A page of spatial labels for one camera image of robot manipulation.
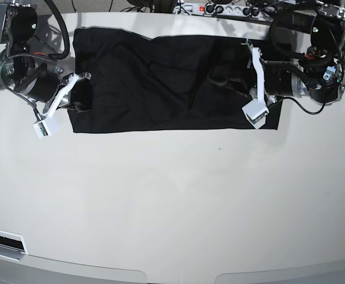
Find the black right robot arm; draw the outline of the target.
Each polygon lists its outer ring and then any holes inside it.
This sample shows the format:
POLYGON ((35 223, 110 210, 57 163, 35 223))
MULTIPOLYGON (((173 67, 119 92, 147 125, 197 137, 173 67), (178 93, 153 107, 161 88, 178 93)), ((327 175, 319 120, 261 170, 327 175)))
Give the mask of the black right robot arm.
POLYGON ((58 92, 72 79, 57 65, 68 57, 70 40, 54 1, 46 1, 46 5, 60 28, 64 46, 61 52, 51 47, 50 53, 43 53, 31 47, 38 29, 36 6, 31 1, 0 2, 0 91, 8 90, 25 101, 35 115, 39 115, 38 102, 45 104, 46 111, 52 105, 77 113, 90 111, 92 98, 84 90, 84 80, 91 78, 90 73, 81 74, 72 89, 57 100, 58 92))

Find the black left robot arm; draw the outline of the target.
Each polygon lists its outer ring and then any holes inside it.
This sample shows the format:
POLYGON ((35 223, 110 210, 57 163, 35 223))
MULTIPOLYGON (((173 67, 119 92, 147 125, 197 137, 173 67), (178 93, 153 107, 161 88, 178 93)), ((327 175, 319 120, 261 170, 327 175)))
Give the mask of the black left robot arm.
POLYGON ((345 88, 345 3, 328 1, 253 1, 244 9, 246 16, 260 13, 271 18, 269 41, 291 62, 265 62, 265 94, 292 99, 309 95, 322 105, 341 99, 345 88), (310 34, 305 53, 281 47, 276 41, 278 28, 310 34))

